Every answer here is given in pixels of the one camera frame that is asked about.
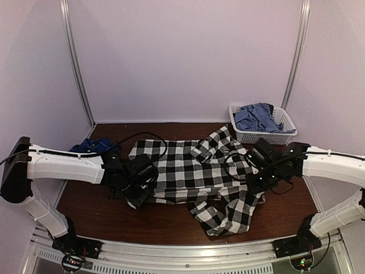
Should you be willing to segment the white plastic laundry basket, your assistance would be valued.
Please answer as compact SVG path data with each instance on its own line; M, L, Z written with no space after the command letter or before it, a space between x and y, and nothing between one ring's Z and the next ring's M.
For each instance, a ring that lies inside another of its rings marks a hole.
M269 133L269 132L256 132L256 131L241 131L236 127L234 116L237 111L240 110L240 106L237 104L231 104L228 107L230 121L235 132L236 139L244 144L253 144L259 138L265 139L270 144L284 145L289 144L291 139L298 135L297 127L292 121L288 113L279 107L273 107L273 118L276 123L283 124L284 133Z

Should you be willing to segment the blue plaid shirt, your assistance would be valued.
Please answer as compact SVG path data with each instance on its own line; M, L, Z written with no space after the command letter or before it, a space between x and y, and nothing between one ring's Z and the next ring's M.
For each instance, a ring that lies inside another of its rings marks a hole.
M108 138L86 138L81 144L74 145L72 149L70 149L70 152L97 154L97 156L102 156L106 154L119 154L120 147L117 143L112 143Z

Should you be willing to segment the black white checked shirt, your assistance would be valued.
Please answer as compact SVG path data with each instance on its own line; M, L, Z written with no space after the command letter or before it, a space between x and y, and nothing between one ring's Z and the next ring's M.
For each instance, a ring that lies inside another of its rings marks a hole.
M224 125L201 140L140 140L128 157L146 154L157 167L149 203L187 204L208 236L225 236L249 230L263 195L251 194L245 184L253 171L246 152Z

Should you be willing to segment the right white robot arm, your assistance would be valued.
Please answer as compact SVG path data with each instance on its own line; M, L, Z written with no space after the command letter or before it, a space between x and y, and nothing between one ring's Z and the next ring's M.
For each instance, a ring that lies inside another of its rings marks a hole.
M324 150L307 143L292 142L283 151L259 139L248 152L248 161L257 173L246 176L249 192L258 194L292 177L322 177L359 186L347 200L304 218L292 246L304 252L327 233L364 219L364 157Z

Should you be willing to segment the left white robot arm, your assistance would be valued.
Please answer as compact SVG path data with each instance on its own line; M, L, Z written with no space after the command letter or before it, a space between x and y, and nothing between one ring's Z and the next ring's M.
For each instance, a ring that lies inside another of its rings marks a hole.
M107 186L113 197L126 198L137 208L152 195L159 175L157 168L146 154L133 159L121 159L118 154L114 145L70 152L51 150L31 144L30 138L23 136L1 161L1 197L22 206L63 248L77 253L82 241L76 236L72 220L42 199L31 184L35 179L60 179Z

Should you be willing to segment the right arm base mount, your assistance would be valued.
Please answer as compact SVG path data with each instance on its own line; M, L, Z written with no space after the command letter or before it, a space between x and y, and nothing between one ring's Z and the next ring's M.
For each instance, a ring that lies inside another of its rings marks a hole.
M301 253L308 253L313 249L320 248L321 246L322 243L319 239L299 239L296 236L273 241L274 252L278 259Z

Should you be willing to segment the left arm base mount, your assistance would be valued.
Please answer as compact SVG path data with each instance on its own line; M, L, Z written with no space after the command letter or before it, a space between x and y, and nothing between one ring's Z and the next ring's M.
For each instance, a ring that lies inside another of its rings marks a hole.
M102 242L98 240L87 239L83 237L77 238L75 247L66 247L60 241L54 240L52 248L61 251L66 255L74 255L82 259L98 259L101 251Z

